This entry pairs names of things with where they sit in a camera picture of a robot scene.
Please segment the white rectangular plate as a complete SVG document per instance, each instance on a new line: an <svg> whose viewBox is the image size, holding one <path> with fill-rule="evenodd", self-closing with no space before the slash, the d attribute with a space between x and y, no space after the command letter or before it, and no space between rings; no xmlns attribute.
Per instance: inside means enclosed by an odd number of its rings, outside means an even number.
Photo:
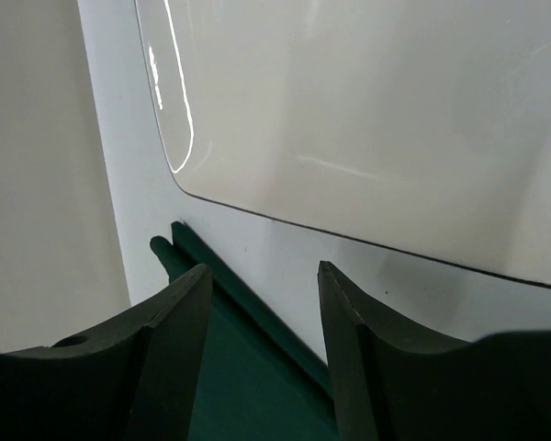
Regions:
<svg viewBox="0 0 551 441"><path fill-rule="evenodd" d="M551 1L139 1L192 197L551 287Z"/></svg>

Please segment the dark green cloth placemat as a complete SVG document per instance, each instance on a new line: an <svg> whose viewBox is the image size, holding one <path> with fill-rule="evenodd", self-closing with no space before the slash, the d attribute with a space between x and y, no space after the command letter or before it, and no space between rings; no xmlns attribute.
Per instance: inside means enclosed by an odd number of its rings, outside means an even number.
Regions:
<svg viewBox="0 0 551 441"><path fill-rule="evenodd" d="M325 363L188 225L171 232L150 240L169 280L198 264L213 277L189 439L338 439Z"/></svg>

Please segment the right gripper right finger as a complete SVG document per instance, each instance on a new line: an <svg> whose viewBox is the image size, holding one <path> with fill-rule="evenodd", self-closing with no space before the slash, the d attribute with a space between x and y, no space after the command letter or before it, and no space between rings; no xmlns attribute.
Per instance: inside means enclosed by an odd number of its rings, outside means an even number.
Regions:
<svg viewBox="0 0 551 441"><path fill-rule="evenodd" d="M466 342L321 262L320 316L344 440L551 440L551 331Z"/></svg>

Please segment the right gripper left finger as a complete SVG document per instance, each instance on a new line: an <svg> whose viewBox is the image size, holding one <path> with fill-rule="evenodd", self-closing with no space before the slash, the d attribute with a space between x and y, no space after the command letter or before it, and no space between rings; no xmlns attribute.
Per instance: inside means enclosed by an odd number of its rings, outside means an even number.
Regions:
<svg viewBox="0 0 551 441"><path fill-rule="evenodd" d="M0 440L185 440L211 306L198 265L94 327L0 354Z"/></svg>

